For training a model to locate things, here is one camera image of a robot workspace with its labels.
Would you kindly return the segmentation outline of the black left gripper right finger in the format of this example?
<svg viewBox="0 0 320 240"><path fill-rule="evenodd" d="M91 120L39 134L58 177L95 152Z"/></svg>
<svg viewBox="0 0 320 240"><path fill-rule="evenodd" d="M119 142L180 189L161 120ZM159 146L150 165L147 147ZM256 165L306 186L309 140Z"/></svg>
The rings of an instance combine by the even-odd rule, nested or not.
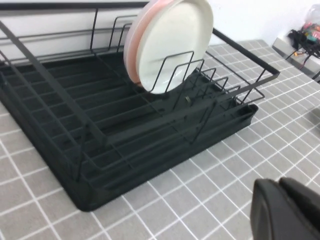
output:
<svg viewBox="0 0 320 240"><path fill-rule="evenodd" d="M279 180L279 240L320 238L320 195L293 178Z"/></svg>

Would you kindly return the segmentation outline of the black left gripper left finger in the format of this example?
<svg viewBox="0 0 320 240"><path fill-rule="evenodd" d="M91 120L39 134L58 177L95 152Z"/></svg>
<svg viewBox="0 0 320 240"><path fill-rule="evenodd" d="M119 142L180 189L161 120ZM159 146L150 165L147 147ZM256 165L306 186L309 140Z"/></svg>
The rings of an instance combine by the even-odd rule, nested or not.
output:
<svg viewBox="0 0 320 240"><path fill-rule="evenodd" d="M275 181L257 179L251 203L255 240L310 240L312 233L289 195Z"/></svg>

